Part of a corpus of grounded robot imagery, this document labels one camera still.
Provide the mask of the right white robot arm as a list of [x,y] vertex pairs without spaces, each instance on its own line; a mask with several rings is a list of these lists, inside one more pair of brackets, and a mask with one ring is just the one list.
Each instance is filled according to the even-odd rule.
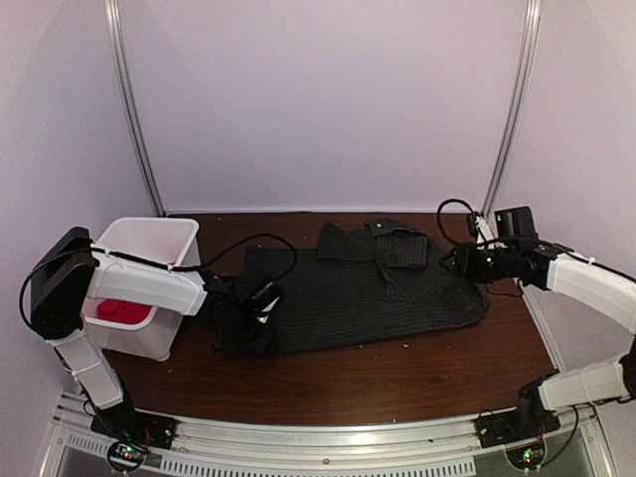
[[[635,334],[635,279],[574,249],[542,240],[530,207],[495,213],[496,234],[482,238],[481,216],[467,220],[472,242],[443,237],[452,249],[439,260],[447,272],[476,284],[514,278],[573,299]],[[548,421],[548,412],[584,403],[635,399],[635,348],[582,369],[539,378],[520,389],[509,427],[516,437],[532,437]]]

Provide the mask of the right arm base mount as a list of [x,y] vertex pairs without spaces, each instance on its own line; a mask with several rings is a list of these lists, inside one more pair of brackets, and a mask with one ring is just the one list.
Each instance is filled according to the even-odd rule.
[[537,388],[523,387],[512,410],[481,411],[473,425],[482,448],[507,445],[527,439],[541,439],[560,429],[554,411],[545,410]]

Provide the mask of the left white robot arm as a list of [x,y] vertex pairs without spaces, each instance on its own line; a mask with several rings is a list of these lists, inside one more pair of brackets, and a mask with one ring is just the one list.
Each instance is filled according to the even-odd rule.
[[105,411],[105,426],[122,441],[136,439],[143,421],[126,406],[122,381],[85,329],[82,308],[88,298],[199,317],[223,344],[250,353],[268,353],[279,341],[271,314],[282,292],[267,273],[227,281],[207,263],[164,264],[99,246],[85,228],[70,229],[24,279],[19,313],[57,351],[95,409]]

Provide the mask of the dark pinstriped shirt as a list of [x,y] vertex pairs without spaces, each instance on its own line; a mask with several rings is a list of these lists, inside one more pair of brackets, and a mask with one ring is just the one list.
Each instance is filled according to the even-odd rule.
[[274,356],[456,330],[482,321],[481,288],[439,266],[446,249],[392,219],[345,232],[321,227],[314,249],[253,248],[245,273],[279,276],[282,300]]

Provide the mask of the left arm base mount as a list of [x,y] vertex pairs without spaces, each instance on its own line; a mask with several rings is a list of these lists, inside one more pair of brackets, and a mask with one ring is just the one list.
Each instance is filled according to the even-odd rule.
[[143,448],[172,447],[177,420],[173,417],[139,411],[128,393],[123,401],[106,409],[96,406],[90,429],[118,441]]

